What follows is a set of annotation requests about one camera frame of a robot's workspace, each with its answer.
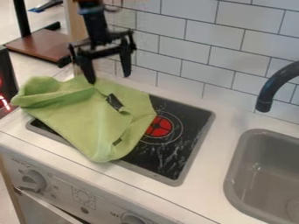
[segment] control knob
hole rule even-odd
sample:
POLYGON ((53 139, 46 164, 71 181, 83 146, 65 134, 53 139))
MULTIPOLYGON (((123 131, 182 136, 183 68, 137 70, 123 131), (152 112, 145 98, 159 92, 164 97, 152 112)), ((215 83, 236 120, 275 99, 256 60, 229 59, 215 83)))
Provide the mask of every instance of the control knob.
POLYGON ((30 191, 34 193, 43 193, 47 188, 47 181, 38 171, 29 170, 24 172, 22 177, 22 185, 20 190, 30 191))

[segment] faucet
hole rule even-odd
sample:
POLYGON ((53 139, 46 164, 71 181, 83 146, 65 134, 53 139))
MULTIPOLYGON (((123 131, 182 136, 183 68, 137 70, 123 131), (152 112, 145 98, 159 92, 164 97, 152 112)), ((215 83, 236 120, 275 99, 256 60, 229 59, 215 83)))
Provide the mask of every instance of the faucet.
POLYGON ((261 89, 255 108, 263 113, 269 112, 277 91, 285 83, 297 76, 299 76, 299 61, 294 62, 275 73, 261 89))

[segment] stainless steel sink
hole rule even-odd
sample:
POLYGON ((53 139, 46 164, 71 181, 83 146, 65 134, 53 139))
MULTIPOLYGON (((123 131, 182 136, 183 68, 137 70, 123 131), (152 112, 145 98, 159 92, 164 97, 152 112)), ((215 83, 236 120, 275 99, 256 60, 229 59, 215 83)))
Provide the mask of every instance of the stainless steel sink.
POLYGON ((245 132, 224 190, 244 214, 268 223, 299 223, 299 139, 264 129, 245 132))

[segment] red burner marking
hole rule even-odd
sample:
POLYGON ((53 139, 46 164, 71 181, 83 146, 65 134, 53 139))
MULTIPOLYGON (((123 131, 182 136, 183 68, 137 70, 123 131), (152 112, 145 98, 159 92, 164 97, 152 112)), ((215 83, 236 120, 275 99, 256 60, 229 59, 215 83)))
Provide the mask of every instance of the red burner marking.
POLYGON ((171 133, 171 121, 165 117, 157 116, 146 131, 150 137, 165 137, 171 133))

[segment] green towel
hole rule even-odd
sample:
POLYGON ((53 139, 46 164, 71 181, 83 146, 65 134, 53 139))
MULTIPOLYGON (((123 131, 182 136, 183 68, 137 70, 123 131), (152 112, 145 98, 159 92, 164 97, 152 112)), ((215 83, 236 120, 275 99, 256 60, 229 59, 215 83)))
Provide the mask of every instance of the green towel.
POLYGON ((156 117, 148 94, 104 79, 91 85, 83 75, 65 82, 32 78, 11 103, 99 163, 129 154, 156 117))

